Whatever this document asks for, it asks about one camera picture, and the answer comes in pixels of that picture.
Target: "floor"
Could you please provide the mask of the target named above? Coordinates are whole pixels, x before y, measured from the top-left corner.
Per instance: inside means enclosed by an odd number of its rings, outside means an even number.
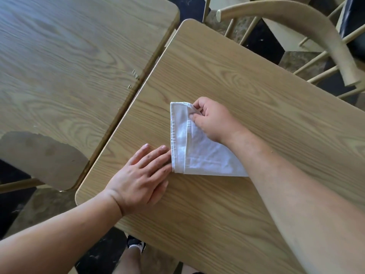
[[[181,13],[181,21],[186,18],[195,18],[201,21],[204,9],[204,0],[170,0],[177,4]],[[312,0],[311,4],[324,13],[329,13],[334,8],[328,4]],[[216,11],[212,10],[207,17],[207,26],[224,34],[229,22],[218,23],[215,18]],[[233,40],[240,41],[252,18],[241,18],[233,33]],[[274,64],[294,72],[300,66],[314,58],[318,53],[311,52],[285,52],[280,43],[273,36],[265,22],[261,21],[250,35],[245,45],[246,48],[265,57]],[[330,67],[331,61],[322,61],[307,69],[299,76],[309,79]],[[323,83],[321,86],[330,93],[335,93],[336,86]],[[350,103],[365,110],[365,94],[353,98]],[[9,183],[29,178],[10,165],[0,161],[0,182]],[[0,239],[6,238],[18,231],[75,207],[75,192],[58,192],[52,188],[31,188],[0,195]],[[76,264],[78,273],[111,273],[125,248],[125,234],[112,228],[97,244],[95,244]],[[144,252],[142,265],[143,273],[173,273],[178,261],[167,254],[148,246]]]

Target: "person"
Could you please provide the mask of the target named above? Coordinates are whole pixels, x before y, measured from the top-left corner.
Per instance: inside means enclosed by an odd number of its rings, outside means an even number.
[[[202,115],[190,115],[192,121],[241,161],[308,273],[365,273],[362,211],[277,154],[223,105],[201,97],[194,107]],[[146,144],[96,197],[2,240],[0,272],[67,273],[121,217],[161,199],[171,172],[170,158],[166,146],[149,152]],[[115,272],[139,273],[144,245],[138,239],[130,241]]]

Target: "wooden tabletop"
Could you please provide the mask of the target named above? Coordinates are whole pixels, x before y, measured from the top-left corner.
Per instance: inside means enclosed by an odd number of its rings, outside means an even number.
[[[208,96],[277,152],[365,209],[365,113],[185,20],[76,193],[81,204],[144,143],[170,143],[170,102]],[[304,273],[249,178],[171,174],[117,227],[206,273]]]
[[[167,0],[0,0],[0,159],[72,187],[178,21]]]

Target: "folded white cloth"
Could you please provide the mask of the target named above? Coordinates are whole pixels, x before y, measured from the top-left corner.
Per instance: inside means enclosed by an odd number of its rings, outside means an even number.
[[[190,103],[170,103],[173,171],[195,175],[248,176],[227,147],[210,140],[190,120],[191,113],[201,115]]]

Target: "person's left arm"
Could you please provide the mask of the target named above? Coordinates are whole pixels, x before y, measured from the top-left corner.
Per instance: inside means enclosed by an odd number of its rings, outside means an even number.
[[[68,273],[121,217],[157,203],[171,151],[144,145],[105,190],[80,206],[0,241],[0,273]]]

